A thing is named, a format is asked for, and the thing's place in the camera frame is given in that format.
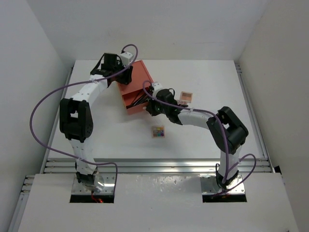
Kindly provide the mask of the thin dark makeup brush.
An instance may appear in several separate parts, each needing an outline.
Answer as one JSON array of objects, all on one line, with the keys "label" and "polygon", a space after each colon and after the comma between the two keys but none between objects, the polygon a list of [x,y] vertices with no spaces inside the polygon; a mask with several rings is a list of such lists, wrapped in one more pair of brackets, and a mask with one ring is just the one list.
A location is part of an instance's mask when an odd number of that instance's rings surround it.
[{"label": "thin dark makeup brush", "polygon": [[138,98],[137,100],[135,100],[134,102],[132,102],[132,103],[128,106],[128,108],[131,108],[131,107],[140,105],[140,104],[142,104],[143,102],[145,102],[145,97],[144,97],[144,96],[141,96],[140,98]]}]

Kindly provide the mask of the orange drawer box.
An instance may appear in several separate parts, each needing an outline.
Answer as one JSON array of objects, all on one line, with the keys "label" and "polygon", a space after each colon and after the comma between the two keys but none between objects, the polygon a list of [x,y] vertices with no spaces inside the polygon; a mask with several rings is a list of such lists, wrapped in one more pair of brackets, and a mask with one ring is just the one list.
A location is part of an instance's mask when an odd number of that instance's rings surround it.
[{"label": "orange drawer box", "polygon": [[132,103],[137,94],[143,90],[144,81],[150,81],[150,83],[154,82],[142,60],[136,61],[132,66],[133,71],[131,83],[128,85],[118,83],[118,89],[128,115],[133,115],[145,110],[148,105],[147,101],[131,108],[128,108],[128,106]]}]

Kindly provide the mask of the black fan brush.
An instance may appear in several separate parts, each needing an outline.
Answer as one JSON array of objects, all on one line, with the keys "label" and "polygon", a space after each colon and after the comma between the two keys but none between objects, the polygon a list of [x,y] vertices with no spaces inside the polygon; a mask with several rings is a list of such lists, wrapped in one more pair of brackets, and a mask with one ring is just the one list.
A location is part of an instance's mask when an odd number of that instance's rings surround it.
[{"label": "black fan brush", "polygon": [[135,105],[143,104],[149,100],[149,96],[144,94],[138,100],[134,102]]}]

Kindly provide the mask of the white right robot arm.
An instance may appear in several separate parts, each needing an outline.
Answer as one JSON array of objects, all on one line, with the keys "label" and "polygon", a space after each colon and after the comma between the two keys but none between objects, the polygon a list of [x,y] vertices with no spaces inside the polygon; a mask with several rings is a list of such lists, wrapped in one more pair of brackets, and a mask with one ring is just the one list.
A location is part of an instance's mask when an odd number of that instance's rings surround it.
[{"label": "white right robot arm", "polygon": [[237,177],[239,152],[249,132],[235,113],[224,106],[217,113],[201,109],[187,108],[178,104],[168,89],[154,92],[144,89],[149,97],[146,111],[152,115],[165,115],[170,122],[190,125],[210,131],[212,138],[221,151],[220,164],[216,167],[216,182],[219,188],[227,189]]}]

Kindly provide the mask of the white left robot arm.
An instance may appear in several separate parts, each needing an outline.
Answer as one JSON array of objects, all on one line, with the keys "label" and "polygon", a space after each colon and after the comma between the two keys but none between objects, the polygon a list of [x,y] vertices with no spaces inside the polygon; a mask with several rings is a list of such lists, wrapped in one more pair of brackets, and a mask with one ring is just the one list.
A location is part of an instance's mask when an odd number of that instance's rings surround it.
[{"label": "white left robot arm", "polygon": [[91,105],[113,81],[128,85],[131,81],[134,55],[105,53],[90,72],[89,83],[71,98],[60,101],[59,128],[69,140],[75,158],[76,177],[91,192],[101,192],[104,179],[98,172],[90,146],[94,129]]}]

